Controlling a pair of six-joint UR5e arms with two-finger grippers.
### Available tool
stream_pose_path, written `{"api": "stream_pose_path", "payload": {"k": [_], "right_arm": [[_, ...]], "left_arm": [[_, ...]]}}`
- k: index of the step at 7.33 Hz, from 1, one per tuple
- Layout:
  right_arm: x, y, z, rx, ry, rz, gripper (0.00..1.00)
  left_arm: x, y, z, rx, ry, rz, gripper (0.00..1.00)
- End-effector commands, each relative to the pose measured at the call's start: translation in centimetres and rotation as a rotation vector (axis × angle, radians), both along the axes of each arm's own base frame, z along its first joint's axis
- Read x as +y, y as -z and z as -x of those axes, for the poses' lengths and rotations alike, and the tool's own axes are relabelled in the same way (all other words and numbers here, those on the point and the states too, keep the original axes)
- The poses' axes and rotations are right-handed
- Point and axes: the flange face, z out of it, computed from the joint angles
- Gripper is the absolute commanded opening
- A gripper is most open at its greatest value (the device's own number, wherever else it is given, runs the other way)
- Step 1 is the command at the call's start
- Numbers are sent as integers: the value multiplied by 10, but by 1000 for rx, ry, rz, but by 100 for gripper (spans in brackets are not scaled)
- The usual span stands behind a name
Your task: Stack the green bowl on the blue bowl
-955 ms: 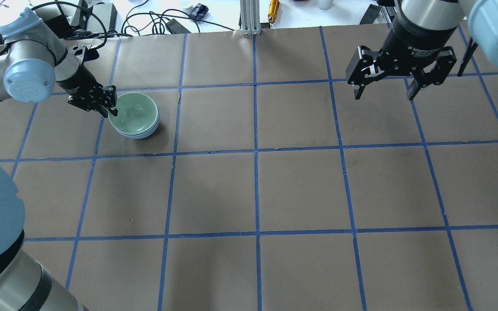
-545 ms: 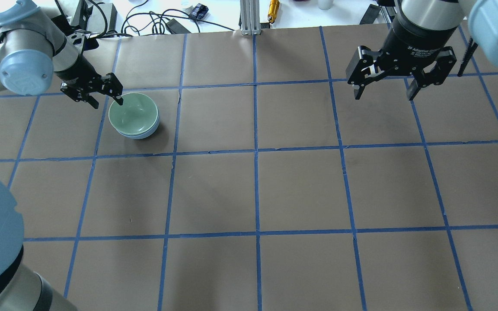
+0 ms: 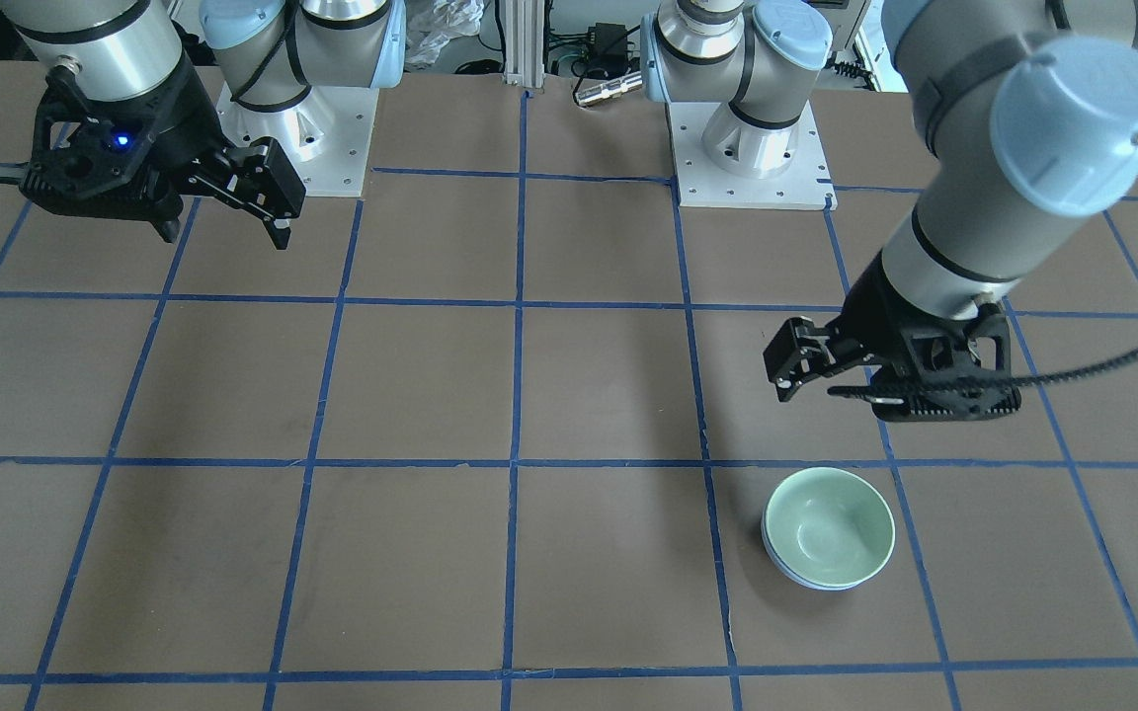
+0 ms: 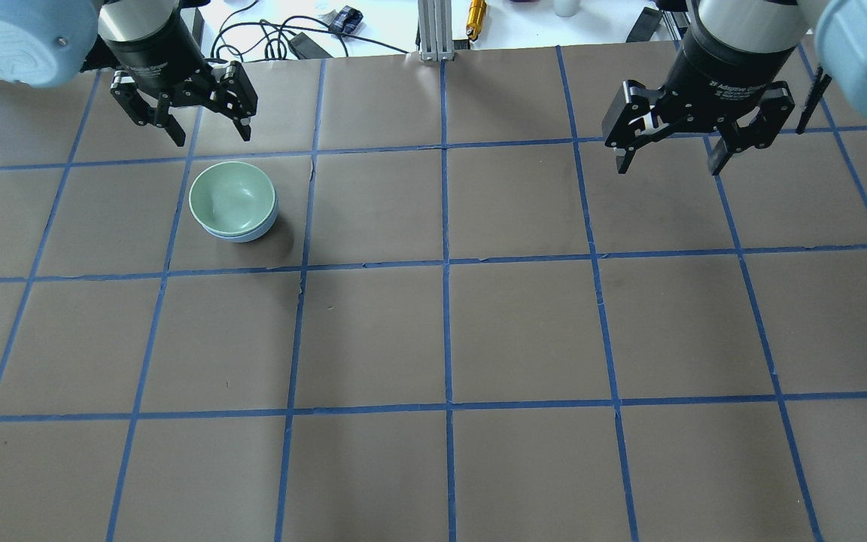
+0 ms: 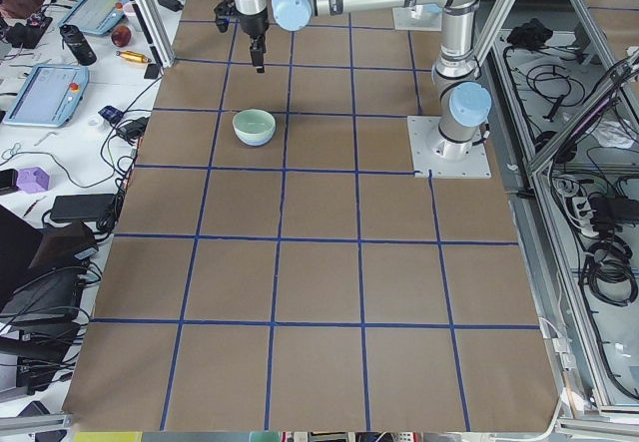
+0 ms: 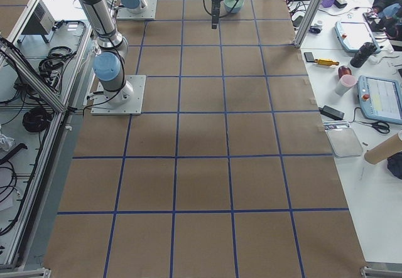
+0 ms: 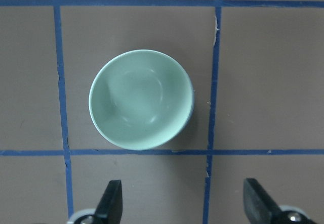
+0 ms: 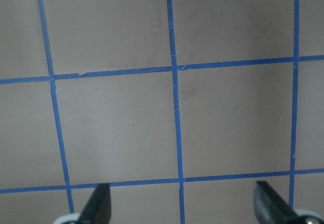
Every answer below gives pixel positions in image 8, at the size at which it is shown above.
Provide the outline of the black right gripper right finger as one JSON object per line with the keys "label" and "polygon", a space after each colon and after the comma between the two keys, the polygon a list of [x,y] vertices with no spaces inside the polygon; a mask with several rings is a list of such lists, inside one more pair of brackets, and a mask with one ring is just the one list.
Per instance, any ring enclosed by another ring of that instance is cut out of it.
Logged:
{"label": "black right gripper right finger", "polygon": [[294,210],[266,181],[254,184],[253,208],[258,223],[323,223],[315,212]]}

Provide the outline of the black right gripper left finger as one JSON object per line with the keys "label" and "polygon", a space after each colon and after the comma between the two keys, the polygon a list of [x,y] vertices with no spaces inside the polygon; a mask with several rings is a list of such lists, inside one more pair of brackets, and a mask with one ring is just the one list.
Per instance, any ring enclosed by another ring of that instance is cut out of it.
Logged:
{"label": "black right gripper left finger", "polygon": [[80,213],[77,223],[106,224],[111,219],[111,195],[109,184],[99,184]]}

